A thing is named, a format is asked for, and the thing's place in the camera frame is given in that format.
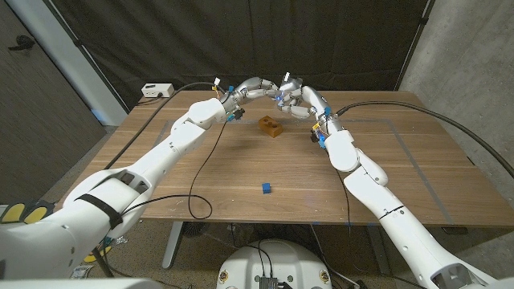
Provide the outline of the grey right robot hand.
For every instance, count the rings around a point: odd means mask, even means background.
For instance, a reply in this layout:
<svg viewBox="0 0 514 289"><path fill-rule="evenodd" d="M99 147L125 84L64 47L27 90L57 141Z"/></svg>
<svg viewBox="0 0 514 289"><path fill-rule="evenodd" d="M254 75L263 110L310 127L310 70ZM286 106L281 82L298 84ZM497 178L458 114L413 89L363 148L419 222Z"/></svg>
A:
<svg viewBox="0 0 514 289"><path fill-rule="evenodd" d="M302 79L293 79L289 74L284 76L279 87L281 94L276 97L278 109L298 119L313 116L320 130L327 136L343 130L328 101L314 88L304 86L302 82Z"/></svg>

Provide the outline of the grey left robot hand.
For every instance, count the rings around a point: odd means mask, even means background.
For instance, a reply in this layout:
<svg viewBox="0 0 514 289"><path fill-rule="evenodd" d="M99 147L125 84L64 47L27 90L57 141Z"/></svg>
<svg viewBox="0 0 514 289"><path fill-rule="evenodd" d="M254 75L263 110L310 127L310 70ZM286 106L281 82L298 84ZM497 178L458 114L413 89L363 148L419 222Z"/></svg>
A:
<svg viewBox="0 0 514 289"><path fill-rule="evenodd" d="M221 99L226 112L233 112L243 104L248 104L260 97L275 98L281 91L276 84L267 79L253 77L242 82Z"/></svg>

